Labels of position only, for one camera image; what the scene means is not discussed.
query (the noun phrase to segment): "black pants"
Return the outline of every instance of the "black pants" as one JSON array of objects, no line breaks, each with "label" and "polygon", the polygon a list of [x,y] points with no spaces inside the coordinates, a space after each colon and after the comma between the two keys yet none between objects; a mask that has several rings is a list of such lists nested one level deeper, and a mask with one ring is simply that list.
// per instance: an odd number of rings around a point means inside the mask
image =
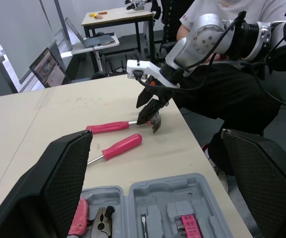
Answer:
[{"label": "black pants", "polygon": [[[181,88],[199,85],[207,66],[194,70],[189,78],[180,81]],[[274,88],[265,88],[280,98]],[[223,128],[260,134],[276,117],[280,104],[272,100],[258,86],[254,77],[228,64],[214,64],[205,86],[190,93],[175,93],[173,97],[179,108],[186,108],[210,118],[224,120],[220,131],[210,142],[209,155],[226,174],[232,175],[228,153],[221,138]]]}]

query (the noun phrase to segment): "desk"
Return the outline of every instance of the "desk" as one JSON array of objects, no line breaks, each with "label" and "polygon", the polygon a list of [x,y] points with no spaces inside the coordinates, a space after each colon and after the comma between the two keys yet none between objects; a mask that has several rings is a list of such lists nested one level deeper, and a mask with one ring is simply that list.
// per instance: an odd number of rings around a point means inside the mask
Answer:
[{"label": "desk", "polygon": [[[136,120],[139,110],[135,105],[142,89],[126,75],[49,88],[0,182],[0,204],[51,141],[91,124]],[[134,133],[140,133],[143,142],[108,162],[100,161],[89,166],[83,188],[119,185],[128,194],[131,184],[137,181],[201,173],[206,177],[234,237],[252,238],[175,103],[171,101],[160,114],[162,127],[154,135],[151,128],[144,126],[94,135],[90,160],[102,149]]]},{"label": "desk", "polygon": [[[71,54],[72,55],[78,55],[78,54],[83,54],[83,53],[88,53],[88,52],[93,52],[93,51],[99,51],[102,49],[107,49],[110,47],[118,46],[120,44],[118,37],[116,35],[111,36],[111,37],[113,38],[113,40],[115,40],[115,42],[112,44],[104,45],[104,46],[85,48],[81,42],[78,42],[78,43],[73,45]],[[91,55],[91,61],[93,64],[93,68],[95,69],[97,67],[100,71],[103,71],[101,61],[99,60],[100,59],[99,53],[95,52],[95,53],[90,54],[90,55]]]},{"label": "desk", "polygon": [[0,97],[0,180],[47,93],[43,90]]},{"label": "desk", "polygon": [[[154,62],[155,60],[155,50],[154,50],[154,32],[153,32],[153,16],[154,14],[150,11],[134,11],[126,10],[126,7],[115,8],[111,10],[106,10],[107,14],[103,15],[103,19],[96,20],[94,17],[90,17],[90,12],[86,14],[82,26],[84,28],[84,32],[86,37],[90,37],[90,30],[92,30],[92,34],[95,34],[96,28],[103,28],[108,26],[117,26],[123,24],[135,24],[136,36],[137,36],[137,50],[141,53],[141,42],[140,42],[140,33],[139,33],[139,25],[138,22],[147,21],[148,22],[148,35],[149,35],[149,49],[150,49],[150,60]],[[128,51],[132,51],[133,49],[111,52],[106,55],[119,54]]]}]

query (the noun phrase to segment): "person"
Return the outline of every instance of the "person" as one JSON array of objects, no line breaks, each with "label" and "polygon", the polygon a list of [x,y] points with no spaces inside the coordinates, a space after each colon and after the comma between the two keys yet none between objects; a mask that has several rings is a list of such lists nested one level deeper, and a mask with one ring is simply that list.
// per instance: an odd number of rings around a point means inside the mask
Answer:
[{"label": "person", "polygon": [[[201,15],[214,13],[223,20],[234,20],[241,11],[247,12],[245,20],[251,24],[286,20],[286,0],[195,0],[180,19],[182,25],[177,32],[177,40],[189,34]],[[198,66],[188,78],[183,78],[180,81],[181,88],[198,86],[207,67]],[[262,83],[269,93],[280,99],[275,88],[264,81]],[[225,174],[233,175],[233,171],[220,136],[222,129],[261,134],[280,109],[280,104],[259,88],[254,77],[244,72],[238,61],[230,61],[220,55],[216,55],[204,87],[194,92],[175,93],[173,99],[179,108],[224,120],[220,131],[203,150],[215,165],[216,173],[226,190]]]}]

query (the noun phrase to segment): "red object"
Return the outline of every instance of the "red object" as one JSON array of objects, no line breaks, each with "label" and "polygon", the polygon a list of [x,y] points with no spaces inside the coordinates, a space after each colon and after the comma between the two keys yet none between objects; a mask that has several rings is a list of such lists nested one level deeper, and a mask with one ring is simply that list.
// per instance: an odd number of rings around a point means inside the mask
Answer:
[{"label": "red object", "polygon": [[194,215],[181,216],[187,238],[202,238]]},{"label": "red object", "polygon": [[84,197],[80,197],[77,210],[73,217],[68,236],[81,237],[87,231],[87,220],[88,220],[88,202]]},{"label": "red object", "polygon": [[86,130],[92,130],[93,134],[102,133],[102,132],[110,132],[116,130],[123,130],[129,128],[128,121],[117,121],[112,123],[107,123],[103,125],[89,125],[87,126]]},{"label": "red object", "polygon": [[142,143],[142,136],[140,134],[134,134],[119,141],[111,146],[109,149],[103,150],[102,154],[105,160],[110,160],[112,157],[120,155]]}]

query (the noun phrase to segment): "metal wrench head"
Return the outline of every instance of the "metal wrench head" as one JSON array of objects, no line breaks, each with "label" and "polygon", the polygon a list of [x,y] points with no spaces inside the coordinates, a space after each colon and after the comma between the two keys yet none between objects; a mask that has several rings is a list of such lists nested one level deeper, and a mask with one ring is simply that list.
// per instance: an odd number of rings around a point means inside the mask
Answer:
[{"label": "metal wrench head", "polygon": [[152,125],[153,134],[155,134],[155,132],[157,132],[157,130],[161,127],[161,116],[159,115],[159,112],[152,117],[150,122]]}]

